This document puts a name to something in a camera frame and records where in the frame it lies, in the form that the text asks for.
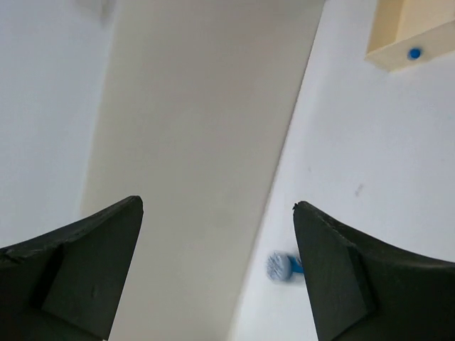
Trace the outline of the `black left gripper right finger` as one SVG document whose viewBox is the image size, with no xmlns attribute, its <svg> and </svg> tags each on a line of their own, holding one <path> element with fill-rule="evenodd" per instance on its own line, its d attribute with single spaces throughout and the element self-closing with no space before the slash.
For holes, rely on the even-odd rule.
<svg viewBox="0 0 455 341">
<path fill-rule="evenodd" d="M 452 262 L 382 242 L 305 201 L 293 219 L 318 339 L 454 339 Z"/>
</svg>

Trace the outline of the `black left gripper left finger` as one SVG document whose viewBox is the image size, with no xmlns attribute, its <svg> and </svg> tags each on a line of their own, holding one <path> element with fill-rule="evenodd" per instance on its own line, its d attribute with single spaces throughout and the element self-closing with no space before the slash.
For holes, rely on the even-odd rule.
<svg viewBox="0 0 455 341">
<path fill-rule="evenodd" d="M 1 248 L 1 339 L 108 340 L 143 215 L 129 196 Z"/>
</svg>

